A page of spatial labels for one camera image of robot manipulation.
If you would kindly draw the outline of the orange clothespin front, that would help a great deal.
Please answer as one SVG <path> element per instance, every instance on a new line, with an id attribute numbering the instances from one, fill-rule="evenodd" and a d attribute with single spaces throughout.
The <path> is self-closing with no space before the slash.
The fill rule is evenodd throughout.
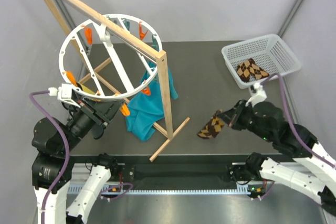
<path id="1" fill-rule="evenodd" d="M 121 106 L 120 111 L 124 116 L 129 116 L 130 115 L 130 110 L 128 109 L 128 106 L 126 104 L 123 104 Z"/>

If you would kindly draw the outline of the brown argyle sock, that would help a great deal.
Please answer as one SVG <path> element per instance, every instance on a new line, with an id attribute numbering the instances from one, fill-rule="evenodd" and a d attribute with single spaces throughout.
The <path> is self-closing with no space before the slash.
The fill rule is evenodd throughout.
<path id="1" fill-rule="evenodd" d="M 255 78 L 255 80 L 269 77 L 269 73 L 260 66 L 256 65 L 254 59 L 252 58 L 240 63 L 236 68 L 236 73 L 240 77 L 241 81 L 245 83 L 248 83 L 251 77 Z"/>
<path id="2" fill-rule="evenodd" d="M 202 139 L 215 138 L 225 126 L 225 122 L 219 117 L 222 112 L 224 112 L 224 110 L 217 110 L 196 135 Z"/>

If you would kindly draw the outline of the white round clip hanger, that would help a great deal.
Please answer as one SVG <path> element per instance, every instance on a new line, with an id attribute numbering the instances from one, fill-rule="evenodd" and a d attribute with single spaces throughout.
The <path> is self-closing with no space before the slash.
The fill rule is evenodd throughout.
<path id="1" fill-rule="evenodd" d="M 107 50 L 107 53 L 109 55 L 108 60 L 104 61 L 101 65 L 99 65 L 96 68 L 93 68 L 89 58 L 87 56 L 87 53 L 85 52 L 85 49 L 79 39 L 78 33 L 84 29 L 84 26 L 89 27 L 89 25 L 93 25 L 95 28 L 97 34 L 100 37 L 101 42 L 103 43 L 105 49 Z M 90 95 L 88 93 L 84 93 L 82 91 L 79 91 L 78 93 L 82 94 L 83 96 L 86 96 L 91 99 L 97 99 L 100 101 L 114 101 L 114 100 L 121 100 L 125 99 L 128 97 L 131 97 L 139 92 L 141 92 L 142 89 L 147 87 L 152 80 L 154 80 L 155 77 L 158 75 L 158 68 L 157 66 L 151 67 L 146 59 L 149 59 L 149 56 L 145 56 L 143 53 L 138 52 L 137 55 L 139 59 L 141 60 L 142 64 L 144 65 L 147 74 L 149 75 L 148 77 L 144 78 L 143 81 L 141 81 L 141 84 L 138 87 L 134 87 L 133 84 L 131 83 L 124 67 L 123 64 L 121 63 L 121 60 L 114 48 L 113 43 L 111 42 L 110 39 L 110 33 L 107 31 L 106 25 L 98 25 L 96 22 L 93 20 L 86 20 L 85 22 L 81 23 L 77 27 L 75 27 L 70 34 L 66 37 L 64 40 L 60 53 L 59 53 L 59 71 L 66 82 L 65 84 L 71 84 L 68 78 L 66 77 L 65 74 L 65 68 L 64 68 L 64 56 L 66 55 L 66 47 L 70 42 L 76 42 L 76 44 L 79 46 L 80 54 L 83 56 L 84 63 L 87 65 L 89 69 L 89 78 L 94 80 L 94 83 L 98 90 L 96 92 L 100 93 L 99 95 Z M 100 69 L 103 69 L 105 66 L 107 66 L 109 63 L 113 63 L 114 67 L 116 68 L 116 71 L 126 89 L 125 93 L 122 94 L 114 94 L 114 95 L 105 95 L 100 83 L 102 82 L 102 79 L 98 75 L 98 71 Z"/>

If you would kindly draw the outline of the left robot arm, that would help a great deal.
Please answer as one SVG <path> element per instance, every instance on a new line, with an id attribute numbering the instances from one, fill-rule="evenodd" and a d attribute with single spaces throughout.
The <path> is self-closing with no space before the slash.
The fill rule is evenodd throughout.
<path id="1" fill-rule="evenodd" d="M 38 223 L 87 223 L 103 185 L 120 177 L 121 168 L 115 157 L 106 153 L 96 156 L 84 186 L 73 203 L 66 205 L 76 163 L 70 151 L 88 133 L 96 140 L 101 138 L 124 104 L 122 100 L 99 102 L 83 97 L 75 101 L 77 106 L 62 104 L 70 115 L 66 124 L 47 116 L 34 127 L 32 146 L 38 154 L 31 171 L 39 210 Z"/>

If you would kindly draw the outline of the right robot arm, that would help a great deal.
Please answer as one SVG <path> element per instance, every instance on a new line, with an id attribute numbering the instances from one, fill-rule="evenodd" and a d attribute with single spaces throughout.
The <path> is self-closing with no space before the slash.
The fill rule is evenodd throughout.
<path id="1" fill-rule="evenodd" d="M 252 180 L 266 179 L 294 189 L 335 215 L 335 159 L 304 126 L 286 120 L 283 110 L 270 102 L 254 106 L 238 101 L 218 117 L 233 130 L 248 130 L 279 153 L 304 166 L 312 174 L 292 170 L 270 157 L 251 153 L 245 161 L 245 174 Z"/>

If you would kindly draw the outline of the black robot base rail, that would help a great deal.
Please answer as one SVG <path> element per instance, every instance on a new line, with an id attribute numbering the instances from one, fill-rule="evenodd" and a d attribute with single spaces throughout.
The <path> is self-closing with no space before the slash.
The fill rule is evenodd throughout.
<path id="1" fill-rule="evenodd" d="M 231 189 L 256 179 L 244 170 L 247 155 L 115 155 L 112 182 L 132 183 L 133 190 Z"/>

